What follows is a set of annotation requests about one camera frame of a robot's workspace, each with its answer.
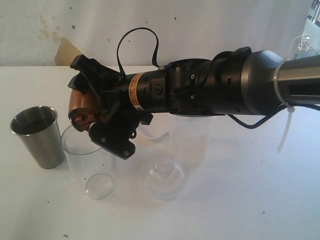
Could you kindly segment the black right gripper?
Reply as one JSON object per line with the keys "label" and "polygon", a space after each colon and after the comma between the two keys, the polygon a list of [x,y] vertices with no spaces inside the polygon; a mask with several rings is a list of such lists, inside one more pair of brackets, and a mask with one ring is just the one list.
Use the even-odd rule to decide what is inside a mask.
{"label": "black right gripper", "polygon": [[78,73],[68,87],[83,95],[95,93],[101,104],[99,123],[106,123],[115,116],[140,115],[129,95],[131,77],[101,65],[96,59],[81,54],[74,58],[70,68]]}

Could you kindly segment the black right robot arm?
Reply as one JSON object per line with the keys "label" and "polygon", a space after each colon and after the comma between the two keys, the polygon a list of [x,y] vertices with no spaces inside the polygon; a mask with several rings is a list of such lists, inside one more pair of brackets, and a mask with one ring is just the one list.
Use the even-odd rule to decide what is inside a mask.
{"label": "black right robot arm", "polygon": [[190,58],[156,70],[126,74],[81,54],[68,118],[78,131],[92,123],[150,122],[154,113],[187,117],[271,114],[279,106],[320,102],[320,58],[284,60],[249,47],[219,53],[212,60]]}

